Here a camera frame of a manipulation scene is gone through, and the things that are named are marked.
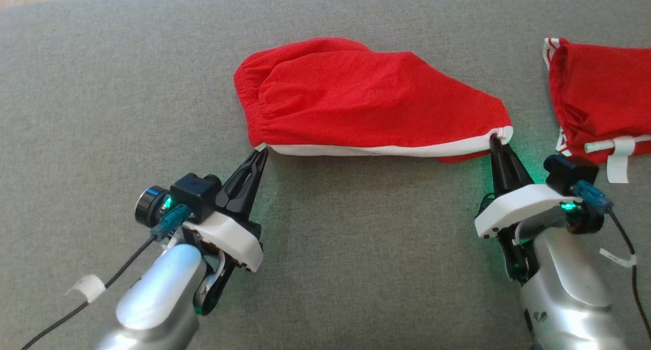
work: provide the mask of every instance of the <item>camera lens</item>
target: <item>camera lens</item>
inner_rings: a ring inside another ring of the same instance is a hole
[[[161,218],[161,208],[169,197],[169,191],[161,186],[146,189],[135,205],[135,221],[153,228]]]

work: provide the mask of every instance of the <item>white label tag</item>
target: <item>white label tag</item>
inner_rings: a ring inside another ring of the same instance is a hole
[[[608,157],[606,174],[610,183],[628,183],[628,156],[635,150],[635,140],[630,136],[616,137],[612,140],[614,151]]]

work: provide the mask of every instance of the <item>green led light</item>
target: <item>green led light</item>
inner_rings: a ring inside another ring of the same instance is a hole
[[[163,204],[163,207],[165,210],[169,209],[169,207],[172,206],[172,197],[168,197],[167,200],[165,200],[165,204]]]
[[[560,208],[565,211],[572,211],[574,209],[578,209],[579,206],[574,204],[574,202],[563,202],[562,204],[560,204]]]

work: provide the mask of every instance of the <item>blue connector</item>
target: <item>blue connector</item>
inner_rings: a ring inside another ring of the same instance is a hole
[[[177,205],[161,218],[158,225],[152,228],[150,231],[151,236],[156,237],[158,242],[165,239],[165,237],[169,237],[181,227],[183,222],[188,220],[190,213],[189,207],[184,204]]]
[[[581,180],[577,182],[576,185],[574,185],[573,192],[578,197],[581,197],[583,201],[596,207],[600,214],[604,214],[614,205],[603,192],[587,181]]]

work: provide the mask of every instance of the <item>black cable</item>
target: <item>black cable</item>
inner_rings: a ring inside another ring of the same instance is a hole
[[[131,255],[131,257],[129,257],[128,260],[126,260],[126,262],[120,268],[120,270],[118,270],[118,272],[112,278],[110,278],[109,281],[106,282],[105,287],[108,288],[109,286],[111,286],[112,283],[114,283],[117,280],[117,278],[119,278],[120,275],[123,274],[123,272],[127,269],[127,267],[129,267],[135,261],[135,259],[138,256],[140,256],[140,253],[142,253],[142,251],[144,251],[145,248],[149,247],[149,245],[155,240],[156,240],[156,236],[149,237],[149,239],[145,243],[143,243],[142,246],[140,246],[140,248],[138,248],[138,250],[136,250],[135,253]]]
[[[626,242],[626,246],[628,247],[628,252],[631,255],[635,255],[633,244],[631,243],[631,240],[628,239],[628,234],[626,234],[624,227],[622,227],[622,224],[617,219],[616,215],[614,214],[614,211],[612,211],[612,208],[606,209],[606,212],[608,213],[608,215],[611,216],[612,222],[614,222],[614,225],[617,227],[620,234],[622,235],[622,238]],[[649,337],[649,341],[651,341],[651,327],[649,326],[649,320],[646,318],[646,313],[644,313],[644,308],[642,308],[642,303],[640,302],[640,296],[637,292],[637,265],[633,265],[632,267],[631,286],[633,289],[633,299],[635,299],[635,305],[637,306],[637,311],[640,312],[640,317],[642,317],[642,322],[644,323],[644,327],[646,329],[646,335]]]
[[[130,264],[132,264],[135,261],[135,259],[138,256],[140,256],[140,254],[147,247],[149,247],[149,245],[155,240],[156,240],[155,236],[149,237],[149,239],[145,243],[143,243],[142,246],[140,246],[140,248],[138,248],[138,250],[131,257],[129,257],[127,262],[124,263],[124,265],[118,270],[118,272],[109,281],[106,282],[105,287],[108,288],[109,286],[111,286],[112,283],[114,283],[117,280],[117,278],[119,278],[120,275],[122,275],[123,272],[130,266]],[[56,327],[59,327],[59,326],[63,325],[67,320],[74,317],[77,313],[79,313],[81,310],[83,310],[87,306],[88,306],[88,301],[82,303],[80,306],[78,306],[77,308],[72,310],[67,315],[63,316],[57,322],[54,322],[50,327],[47,327],[47,329],[44,329],[43,331],[41,331],[37,336],[34,336],[34,338],[32,340],[30,340],[28,343],[25,344],[25,346],[23,346],[21,348],[21,350],[27,350],[28,348],[32,347],[32,345],[34,345],[37,341],[39,341],[41,338],[43,338],[43,336],[45,336],[46,334],[49,334],[49,332],[52,332],[54,329],[56,329]]]

